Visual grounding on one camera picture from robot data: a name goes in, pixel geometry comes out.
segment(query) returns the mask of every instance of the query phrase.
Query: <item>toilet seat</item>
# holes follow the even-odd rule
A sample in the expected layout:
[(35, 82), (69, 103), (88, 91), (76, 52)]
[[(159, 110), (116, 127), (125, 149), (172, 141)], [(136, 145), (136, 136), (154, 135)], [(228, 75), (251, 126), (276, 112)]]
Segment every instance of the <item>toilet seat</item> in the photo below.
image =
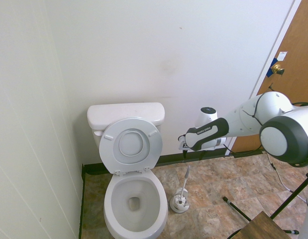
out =
[(154, 168), (162, 147), (162, 137), (154, 124), (131, 117), (116, 121), (105, 129), (99, 152), (108, 171), (121, 175)]

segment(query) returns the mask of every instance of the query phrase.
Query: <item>door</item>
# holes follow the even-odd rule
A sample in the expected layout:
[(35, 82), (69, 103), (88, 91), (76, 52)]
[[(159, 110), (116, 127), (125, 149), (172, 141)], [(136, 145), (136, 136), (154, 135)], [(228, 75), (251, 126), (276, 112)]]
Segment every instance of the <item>door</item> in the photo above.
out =
[[(293, 103), (308, 102), (308, 0), (301, 1), (275, 57), (282, 51), (287, 52), (286, 57), (276, 64), (285, 69), (284, 74), (265, 77), (258, 94), (272, 85), (272, 89), (285, 94)], [(243, 136), (237, 138), (232, 151), (254, 150), (259, 146), (258, 134)]]

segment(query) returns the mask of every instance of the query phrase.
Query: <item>toilet brush holder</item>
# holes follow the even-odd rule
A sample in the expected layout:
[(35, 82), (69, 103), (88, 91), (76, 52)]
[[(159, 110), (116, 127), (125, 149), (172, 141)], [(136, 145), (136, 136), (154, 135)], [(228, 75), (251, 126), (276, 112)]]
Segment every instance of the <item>toilet brush holder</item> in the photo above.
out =
[(188, 191), (185, 189), (186, 181), (189, 176), (189, 171), (190, 166), (188, 166), (187, 168), (183, 187), (177, 189), (176, 193), (169, 201), (169, 206), (175, 213), (184, 213), (189, 208), (189, 203), (187, 202)]

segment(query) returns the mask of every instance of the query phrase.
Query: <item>door knob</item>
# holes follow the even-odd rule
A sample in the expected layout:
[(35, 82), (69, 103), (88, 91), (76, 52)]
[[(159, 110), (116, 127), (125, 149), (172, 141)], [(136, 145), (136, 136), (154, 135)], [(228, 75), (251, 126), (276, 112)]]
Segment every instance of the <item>door knob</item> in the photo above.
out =
[(275, 65), (275, 66), (271, 67), (271, 69), (272, 69), (272, 72), (274, 74), (283, 75), (283, 73), (284, 73), (284, 69), (282, 69), (280, 65)]

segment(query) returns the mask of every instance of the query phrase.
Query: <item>door frame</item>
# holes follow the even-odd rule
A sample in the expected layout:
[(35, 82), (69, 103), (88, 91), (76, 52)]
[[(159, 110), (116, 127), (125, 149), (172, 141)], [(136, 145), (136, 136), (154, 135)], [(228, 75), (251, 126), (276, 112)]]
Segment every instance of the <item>door frame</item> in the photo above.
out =
[[(295, 13), (297, 12), (298, 8), (299, 8), (301, 1), (302, 0), (293, 0), (292, 5), (290, 7), (290, 10), (287, 14), (287, 17), (285, 18), (285, 20), (284, 20), (284, 22), (281, 26), (280, 32), (279, 32), (279, 34), (278, 34), (278, 36), (277, 36), (277, 38), (276, 38), (276, 40), (275, 40), (275, 42), (274, 42), (274, 44), (271, 48), (271, 51), (269, 53), (269, 56), (268, 56), (266, 62), (263, 65), (262, 71), (261, 71), (261, 73), (258, 77), (257, 83), (255, 84), (249, 99), (257, 95), (257, 93), (258, 93), (258, 91), (259, 91), (259, 89), (260, 89), (260, 87), (261, 87), (261, 85), (262, 85), (262, 83), (265, 79), (265, 76), (268, 72), (268, 69), (269, 69), (269, 67), (270, 67), (270, 65), (271, 65), (280, 45), (282, 43), (282, 41), (283, 41), (283, 38), (284, 38), (285, 34), (287, 33), (287, 30), (289, 29), (289, 26), (290, 26), (290, 24), (293, 20), (293, 17), (295, 15)], [(236, 139), (237, 139), (237, 137), (232, 137), (230, 139), (230, 142), (229, 142), (229, 145), (228, 145), (229, 149), (232, 149)], [(225, 152), (225, 155), (229, 155), (229, 154), (230, 154), (230, 151), (227, 150)]]

